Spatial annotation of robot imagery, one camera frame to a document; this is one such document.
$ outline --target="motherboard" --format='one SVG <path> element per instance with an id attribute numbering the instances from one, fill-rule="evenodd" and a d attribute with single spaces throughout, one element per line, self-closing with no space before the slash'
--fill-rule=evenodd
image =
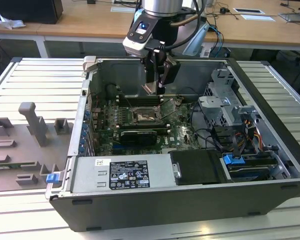
<path id="1" fill-rule="evenodd" d="M 93 104 L 96 156 L 167 154 L 199 149 L 192 102 L 179 96 L 99 99 Z"/>

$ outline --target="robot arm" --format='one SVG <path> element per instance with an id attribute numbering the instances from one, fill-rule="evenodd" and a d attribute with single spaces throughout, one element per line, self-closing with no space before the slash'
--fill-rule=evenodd
<path id="1" fill-rule="evenodd" d="M 140 57 L 146 71 L 146 85 L 149 94 L 164 94 L 165 85 L 174 82 L 180 63 L 173 59 L 172 49 L 189 42 L 200 28 L 198 3 L 193 0 L 196 11 L 182 8 L 183 0 L 143 0 L 141 15 L 133 23 L 123 41 L 125 50 Z M 183 41 L 174 44 L 180 26 L 197 19 L 195 31 Z"/>

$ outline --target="blue cable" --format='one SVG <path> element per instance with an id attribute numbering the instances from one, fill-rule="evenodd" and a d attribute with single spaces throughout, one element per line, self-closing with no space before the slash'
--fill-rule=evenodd
<path id="1" fill-rule="evenodd" d="M 218 37 L 219 37 L 219 42 L 220 42 L 220 46 L 219 46 L 219 49 L 218 49 L 218 51 L 216 52 L 216 55 L 215 55 L 215 58 L 218 56 L 218 54 L 219 54 L 219 52 L 220 52 L 220 50 L 221 50 L 221 46 L 222 46 L 222 38 L 221 38 L 221 35 L 220 35 L 220 33 L 219 33 L 219 31 L 217 30 L 217 29 L 215 29 L 214 27 L 212 27 L 212 26 L 210 26 L 210 28 L 213 30 L 213 31 L 215 31 L 216 32 L 216 34 L 218 35 Z"/>

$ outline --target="desk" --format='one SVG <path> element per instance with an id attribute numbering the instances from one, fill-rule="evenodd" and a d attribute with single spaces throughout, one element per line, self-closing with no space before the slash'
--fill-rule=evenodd
<path id="1" fill-rule="evenodd" d="M 218 30 L 224 35 L 224 47 L 250 48 L 270 50 L 296 50 L 300 51 L 300 24 L 287 23 L 279 13 L 292 13 L 292 10 L 280 6 L 280 0 L 218 0 L 227 4 L 233 14 L 237 12 L 233 8 L 259 9 L 265 16 L 272 16 L 275 21 L 245 20 L 237 15 L 219 15 L 216 20 Z M 300 2 L 290 1 L 290 8 L 300 12 Z M 220 6 L 215 4 L 214 11 L 219 12 Z M 213 12 L 209 7 L 206 13 Z M 209 22 L 214 24 L 214 18 L 208 15 Z"/>
<path id="2" fill-rule="evenodd" d="M 266 15 L 288 13 L 291 10 L 280 6 L 280 0 L 220 0 L 221 3 L 232 8 L 261 9 Z M 63 15 L 57 24 L 26 23 L 25 28 L 5 29 L 0 26 L 0 39 L 17 39 L 36 41 L 40 55 L 49 56 L 45 41 L 69 42 L 106 42 L 121 43 L 126 36 L 133 14 L 128 12 L 111 12 L 112 5 L 106 2 L 87 4 L 86 1 L 62 0 Z M 300 7 L 300 2 L 291 1 L 294 9 Z M 286 23 L 275 16 L 274 22 L 244 20 L 232 15 L 219 16 L 218 29 L 224 35 L 224 47 L 271 49 L 271 50 L 296 50 L 300 51 L 300 25 Z M 216 41 L 216 36 L 208 32 L 205 45 L 211 46 Z"/>

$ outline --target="power supply label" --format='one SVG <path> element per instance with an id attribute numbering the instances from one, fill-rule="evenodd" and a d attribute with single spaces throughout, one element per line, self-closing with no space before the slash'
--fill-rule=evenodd
<path id="1" fill-rule="evenodd" d="M 110 162 L 111 190 L 150 188 L 147 161 Z"/>

